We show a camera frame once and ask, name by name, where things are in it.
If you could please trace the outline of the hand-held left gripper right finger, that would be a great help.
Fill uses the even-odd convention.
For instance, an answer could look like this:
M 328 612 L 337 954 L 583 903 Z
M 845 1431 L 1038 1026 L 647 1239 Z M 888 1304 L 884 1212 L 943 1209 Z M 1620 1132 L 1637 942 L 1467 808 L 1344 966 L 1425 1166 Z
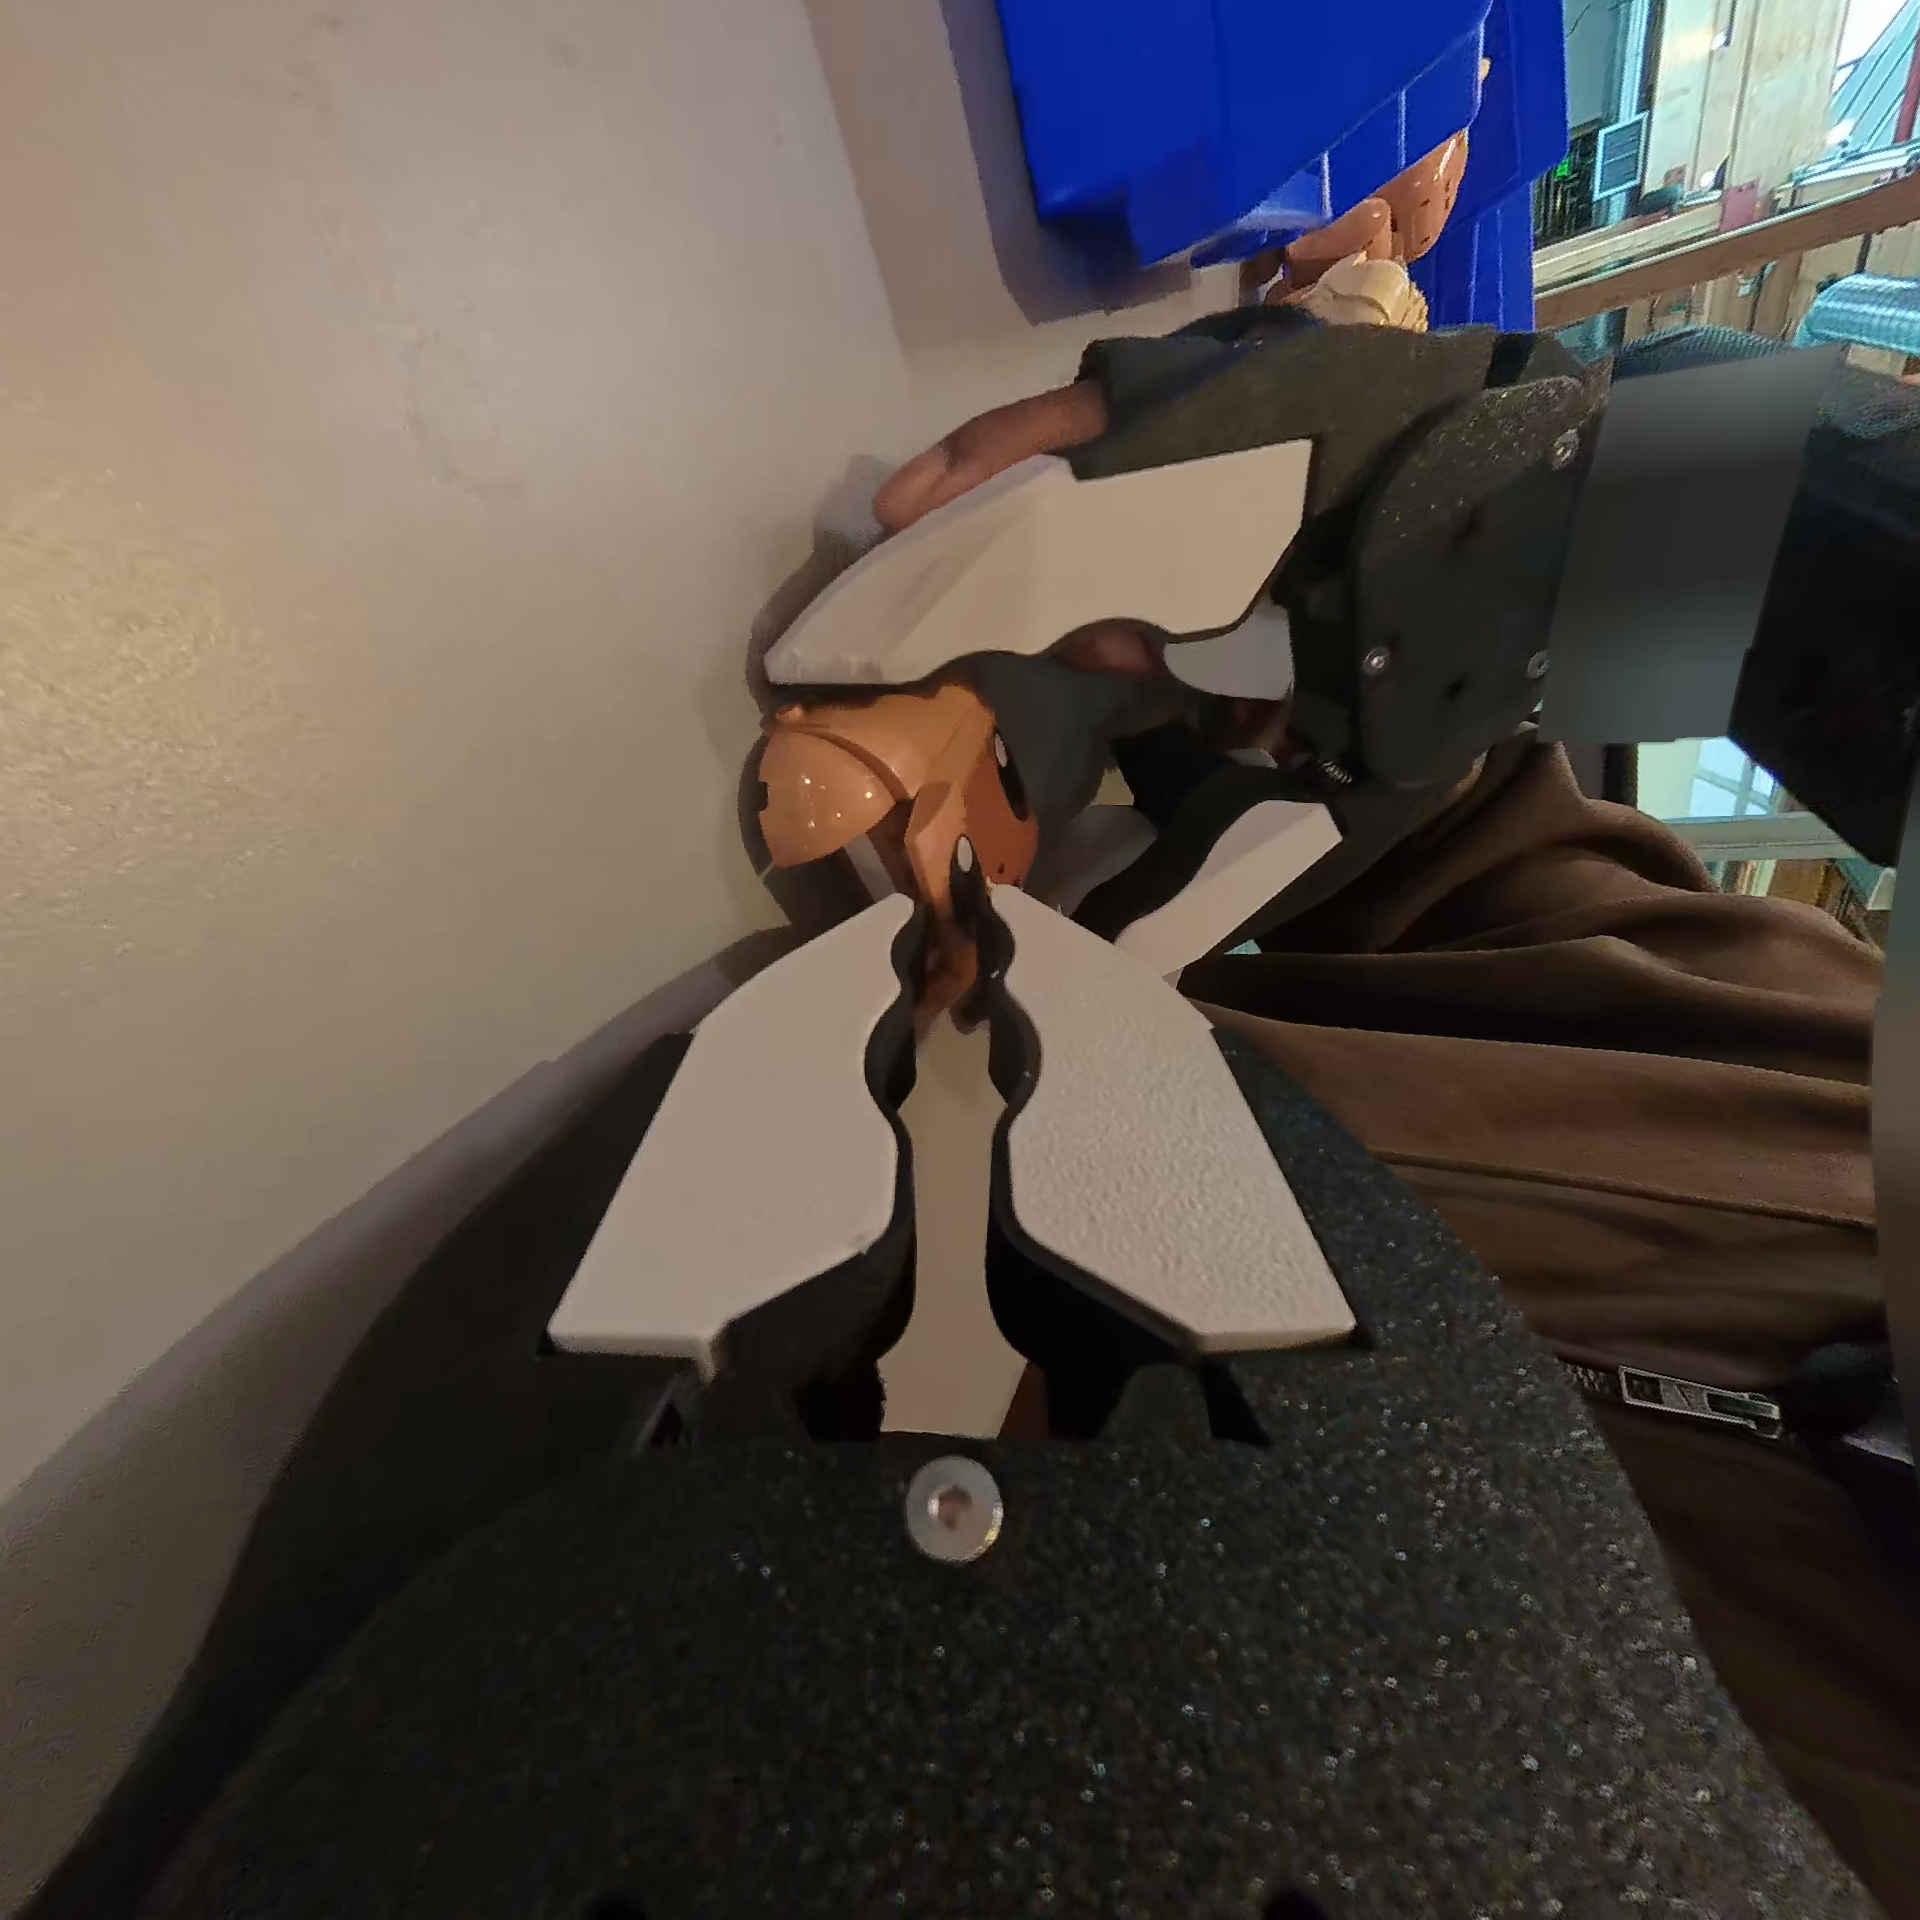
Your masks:
M 1022 1254 L 1193 1357 L 1357 1331 L 1212 1022 L 1159 972 L 996 884 L 984 1002 L 994 1209 Z

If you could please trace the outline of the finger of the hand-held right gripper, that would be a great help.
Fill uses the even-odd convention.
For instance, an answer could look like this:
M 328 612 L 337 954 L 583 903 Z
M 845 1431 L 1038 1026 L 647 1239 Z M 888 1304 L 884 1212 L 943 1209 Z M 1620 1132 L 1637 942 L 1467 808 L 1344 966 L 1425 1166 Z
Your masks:
M 776 688 L 909 686 L 1116 622 L 1190 640 L 1258 602 L 1305 515 L 1309 441 L 1104 478 L 1038 453 L 841 569 L 763 655 Z
M 1092 895 L 1116 880 L 1146 882 L 1157 840 L 1138 806 L 1089 803 L 1038 855 L 1035 898 L 1092 929 Z M 1243 942 L 1239 929 L 1338 844 L 1326 803 L 1264 797 L 1224 826 L 1163 902 L 1122 903 L 1118 929 L 1101 937 L 1173 981 L 1200 957 Z

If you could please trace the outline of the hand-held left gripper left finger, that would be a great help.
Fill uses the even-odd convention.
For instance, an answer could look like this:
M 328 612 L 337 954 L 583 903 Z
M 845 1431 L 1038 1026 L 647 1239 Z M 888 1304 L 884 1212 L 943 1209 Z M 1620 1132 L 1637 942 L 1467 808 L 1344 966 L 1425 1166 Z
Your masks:
M 912 1229 L 918 907 L 899 893 L 755 972 L 689 1033 L 559 1295 L 567 1353 L 828 1378 Z

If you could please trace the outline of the brown lego assembly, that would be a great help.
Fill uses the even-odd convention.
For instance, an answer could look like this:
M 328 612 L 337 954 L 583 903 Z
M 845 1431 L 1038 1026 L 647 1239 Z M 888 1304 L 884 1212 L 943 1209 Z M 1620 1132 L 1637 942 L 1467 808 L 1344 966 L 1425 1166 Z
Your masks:
M 757 757 L 757 835 L 773 869 L 837 865 L 873 898 L 925 910 L 915 1026 L 978 976 L 956 893 L 1019 885 L 1040 818 L 996 712 L 962 682 L 778 707 Z

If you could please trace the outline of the large blue plastic bin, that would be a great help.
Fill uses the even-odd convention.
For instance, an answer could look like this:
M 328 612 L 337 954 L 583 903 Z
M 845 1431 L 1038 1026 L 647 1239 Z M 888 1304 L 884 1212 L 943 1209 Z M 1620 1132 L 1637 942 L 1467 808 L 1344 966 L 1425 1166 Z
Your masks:
M 1490 2 L 998 2 L 1040 223 L 1122 267 L 1322 227 L 1473 124 Z

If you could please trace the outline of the tan and orange lego model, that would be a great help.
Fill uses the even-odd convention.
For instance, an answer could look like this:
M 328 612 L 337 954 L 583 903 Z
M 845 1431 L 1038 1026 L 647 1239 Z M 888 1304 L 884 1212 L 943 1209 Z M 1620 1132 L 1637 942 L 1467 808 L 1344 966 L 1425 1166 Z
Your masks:
M 1304 291 L 1355 255 L 1405 267 L 1427 253 L 1457 203 L 1470 150 L 1472 133 L 1453 131 L 1370 195 L 1289 242 L 1278 279 L 1283 295 Z

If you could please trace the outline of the stacked blue plastic bins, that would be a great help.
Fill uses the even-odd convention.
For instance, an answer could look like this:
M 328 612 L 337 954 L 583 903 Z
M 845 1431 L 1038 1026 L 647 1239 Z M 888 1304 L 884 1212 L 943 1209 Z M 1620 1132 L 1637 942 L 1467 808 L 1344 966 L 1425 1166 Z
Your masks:
M 1533 183 L 1569 148 L 1564 5 L 1493 2 L 1466 170 L 1433 245 L 1412 264 L 1429 329 L 1533 326 Z

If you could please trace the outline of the brown hooded jacket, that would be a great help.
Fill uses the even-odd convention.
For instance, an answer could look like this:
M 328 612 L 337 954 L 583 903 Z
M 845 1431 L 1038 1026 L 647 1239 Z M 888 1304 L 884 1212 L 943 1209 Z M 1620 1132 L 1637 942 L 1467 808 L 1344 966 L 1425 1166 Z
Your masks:
M 1774 1397 L 1888 1343 L 1881 962 L 1719 892 L 1528 735 L 1258 954 L 1181 990 L 1388 1163 L 1584 1376 Z M 1915 1915 L 1915 1554 L 1812 1443 L 1593 1403 L 1719 1683 L 1888 1915 Z

